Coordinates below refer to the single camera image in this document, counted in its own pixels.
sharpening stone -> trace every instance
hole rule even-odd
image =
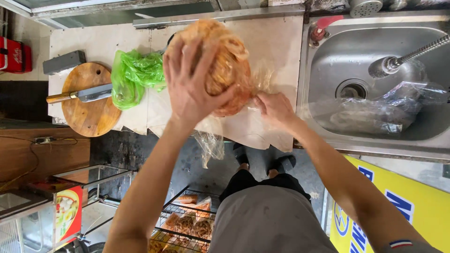
[[[44,61],[42,66],[44,67],[45,75],[53,75],[65,69],[76,67],[83,63],[86,63],[86,56],[83,51],[77,50]]]

yellow sign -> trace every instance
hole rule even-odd
[[[450,252],[450,194],[346,156],[433,247]],[[340,253],[373,253],[362,229],[333,201],[330,240]]]

shirt sleeve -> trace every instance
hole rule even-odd
[[[382,253],[443,253],[442,251],[423,242],[399,240],[385,246]]]

electrical outlet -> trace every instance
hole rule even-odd
[[[38,137],[34,139],[34,142],[36,142],[37,144],[45,144],[45,143],[50,143],[54,140],[53,137]]]

power cord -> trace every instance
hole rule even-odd
[[[35,142],[35,141],[33,141],[33,140],[22,139],[22,138],[11,137],[11,136],[0,136],[0,138],[8,138],[8,139],[16,139],[16,140],[26,140],[26,141],[29,141],[29,142],[30,142],[30,146],[29,146],[30,151],[31,151],[31,153],[36,157],[36,165],[35,165],[31,170],[29,170],[29,171],[27,171],[27,172],[21,174],[20,176],[14,178],[14,179],[6,180],[6,181],[0,181],[0,183],[3,183],[3,184],[4,184],[4,185],[2,185],[2,186],[0,187],[0,191],[2,191],[4,188],[6,188],[6,187],[9,186],[10,184],[12,184],[14,181],[16,181],[16,180],[18,180],[18,179],[20,179],[20,178],[22,178],[22,177],[24,177],[24,176],[26,176],[26,175],[28,175],[28,174],[30,174],[30,173],[33,173],[33,172],[37,169],[37,167],[39,166],[39,157],[37,156],[37,154],[36,154],[36,153],[33,151],[33,149],[32,149],[33,144],[50,145],[50,146],[51,146],[51,145],[61,145],[61,146],[62,146],[62,145],[76,145],[76,144],[78,143],[78,140],[77,140],[77,139],[74,139],[74,138],[54,139],[54,140],[74,140],[75,143],[73,143],[73,144],[51,144],[51,143],[45,143],[45,144],[43,144],[43,143],[37,143],[37,142]]]

